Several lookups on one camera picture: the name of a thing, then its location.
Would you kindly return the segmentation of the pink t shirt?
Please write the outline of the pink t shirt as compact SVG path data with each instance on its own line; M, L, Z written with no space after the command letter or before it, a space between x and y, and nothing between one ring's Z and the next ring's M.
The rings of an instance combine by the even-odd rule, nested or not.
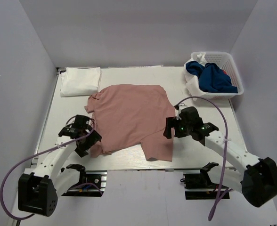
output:
M111 85L90 96L85 110L102 137L90 149L92 157L141 145L146 160L172 161L173 140L163 132L175 110L163 87Z

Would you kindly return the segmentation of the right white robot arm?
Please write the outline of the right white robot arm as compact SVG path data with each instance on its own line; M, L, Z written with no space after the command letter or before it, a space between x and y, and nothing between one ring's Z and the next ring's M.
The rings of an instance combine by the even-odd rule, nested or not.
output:
M229 170L210 162L200 169L199 184L210 188L221 182L223 187L240 192L254 207L260 207L277 196L275 161L269 157L262 159L227 140L218 127L203 122L195 107L184 108L177 116L167 117L163 135L167 139L191 136L226 158L234 167L234 170Z

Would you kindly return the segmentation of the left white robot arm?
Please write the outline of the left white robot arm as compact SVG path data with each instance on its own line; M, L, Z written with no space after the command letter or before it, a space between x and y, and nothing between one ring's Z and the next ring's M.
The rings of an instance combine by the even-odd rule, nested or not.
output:
M31 173L24 173L19 178L18 209L49 217L59 197L67 191L95 186L87 180L84 166L66 161L72 153L81 158L88 155L89 149L101 139L95 131L94 119L76 115L73 123L60 130L55 150L48 153Z

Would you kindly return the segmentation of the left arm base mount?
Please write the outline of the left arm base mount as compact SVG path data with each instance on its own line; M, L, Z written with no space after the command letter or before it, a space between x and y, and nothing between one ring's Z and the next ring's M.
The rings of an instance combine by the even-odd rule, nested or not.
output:
M106 171L86 171L85 185L82 185L76 189L69 190L63 194L63 196L70 197L101 197L106 187L107 172Z

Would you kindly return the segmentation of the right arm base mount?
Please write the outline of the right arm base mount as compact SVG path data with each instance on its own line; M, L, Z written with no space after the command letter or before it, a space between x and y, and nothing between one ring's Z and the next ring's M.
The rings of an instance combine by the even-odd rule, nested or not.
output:
M210 162L199 171L189 170L183 173L180 183L185 188L186 200L215 200L218 192L218 182L213 183L208 172L218 163Z

